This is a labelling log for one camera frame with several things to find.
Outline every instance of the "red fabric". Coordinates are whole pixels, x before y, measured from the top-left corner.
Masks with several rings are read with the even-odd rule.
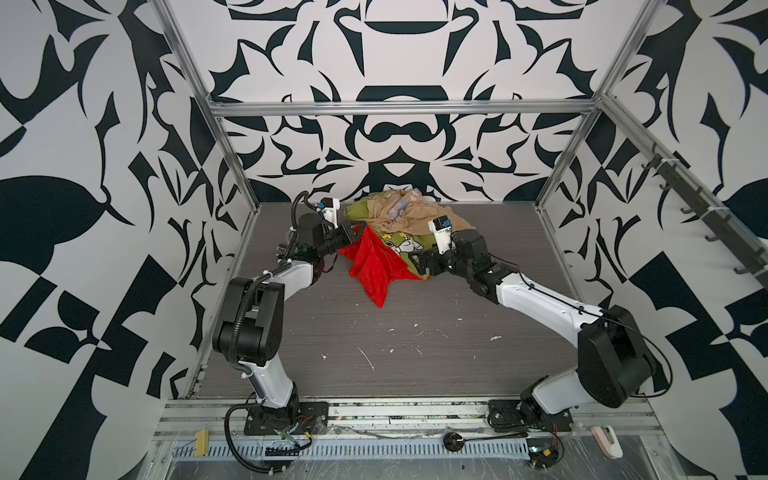
[[[386,286],[395,280],[420,280],[408,271],[400,255],[387,247],[378,235],[366,227],[360,240],[339,250],[354,262],[349,276],[356,276],[373,302],[381,308],[386,299]]]

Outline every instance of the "wallpaper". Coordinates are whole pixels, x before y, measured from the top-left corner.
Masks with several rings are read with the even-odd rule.
[[[763,239],[766,15],[765,2],[670,0],[617,89]],[[547,204],[558,243],[584,299],[630,310],[669,357],[673,385],[651,404],[689,475],[768,475],[768,293],[646,162],[600,117]],[[648,392],[668,385],[659,367]]]
[[[356,200],[419,188],[437,200],[535,200],[578,114],[228,118],[261,201]]]
[[[144,1],[3,2],[0,59],[2,476],[134,478],[248,206]]]
[[[589,98],[641,0],[171,0],[215,101]]]

